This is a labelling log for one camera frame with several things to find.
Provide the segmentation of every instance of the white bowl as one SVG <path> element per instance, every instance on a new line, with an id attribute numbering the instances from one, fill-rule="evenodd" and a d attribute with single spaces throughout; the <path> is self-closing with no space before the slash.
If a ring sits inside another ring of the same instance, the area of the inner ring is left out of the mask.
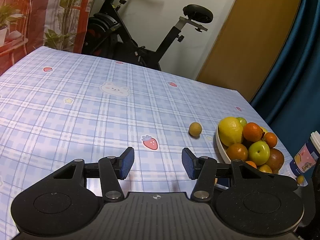
<path id="1" fill-rule="evenodd" d="M 230 158 L 228 157 L 228 155 L 227 155 L 227 153 L 226 153 L 226 150 L 228 149 L 228 147 L 225 146 L 225 145 L 220 141 L 219 133 L 218 133 L 218 127 L 217 127 L 217 130 L 216 130 L 216 141 L 217 141 L 218 150 L 219 150 L 219 152 L 220 152 L 220 155 L 221 155 L 222 159 L 224 160 L 225 163 L 230 164 L 230 163 L 231 163 L 231 160 L 230 160 Z"/>

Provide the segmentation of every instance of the black bike saddle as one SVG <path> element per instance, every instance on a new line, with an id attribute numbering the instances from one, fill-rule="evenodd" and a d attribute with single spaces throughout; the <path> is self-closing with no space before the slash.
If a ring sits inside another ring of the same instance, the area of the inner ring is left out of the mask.
<path id="1" fill-rule="evenodd" d="M 183 14 L 190 20 L 200 23 L 210 23 L 213 20 L 213 14 L 205 7 L 196 4 L 189 4 L 183 8 Z"/>

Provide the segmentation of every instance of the printed plant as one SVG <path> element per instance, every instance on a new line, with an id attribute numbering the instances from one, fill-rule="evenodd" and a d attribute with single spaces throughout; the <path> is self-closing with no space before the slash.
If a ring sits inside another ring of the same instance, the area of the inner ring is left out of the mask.
<path id="1" fill-rule="evenodd" d="M 60 0 L 62 12 L 57 13 L 60 33 L 49 29 L 45 35 L 44 45 L 53 49 L 72 51 L 76 33 L 72 33 L 76 24 L 76 9 L 74 7 L 81 0 Z"/>
<path id="2" fill-rule="evenodd" d="M 16 9 L 12 4 L 2 4 L 0 6 L 0 30 L 8 28 L 10 24 L 17 24 L 17 20 L 25 18 L 20 14 L 20 10 Z"/>

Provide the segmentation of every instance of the white lid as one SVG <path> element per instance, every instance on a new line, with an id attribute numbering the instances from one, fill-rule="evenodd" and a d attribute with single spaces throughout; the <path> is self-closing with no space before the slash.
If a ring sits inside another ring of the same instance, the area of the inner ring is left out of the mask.
<path id="1" fill-rule="evenodd" d="M 311 133 L 310 136 L 311 142 L 314 145 L 314 147 L 317 149 L 318 153 L 320 154 L 320 134 L 315 131 Z"/>

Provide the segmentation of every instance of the white wall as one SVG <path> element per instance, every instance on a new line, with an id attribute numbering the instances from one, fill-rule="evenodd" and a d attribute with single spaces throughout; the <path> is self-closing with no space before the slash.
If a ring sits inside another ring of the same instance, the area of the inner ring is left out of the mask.
<path id="1" fill-rule="evenodd" d="M 186 25 L 185 36 L 170 46 L 160 61 L 162 71 L 195 79 L 232 7 L 234 0 L 127 0 L 119 10 L 127 29 L 139 46 L 156 50 L 169 30 L 183 16 L 188 4 L 198 4 L 211 10 L 214 19 L 204 26 L 207 32 L 199 33 Z M 91 16 L 98 12 L 103 0 L 95 0 Z"/>

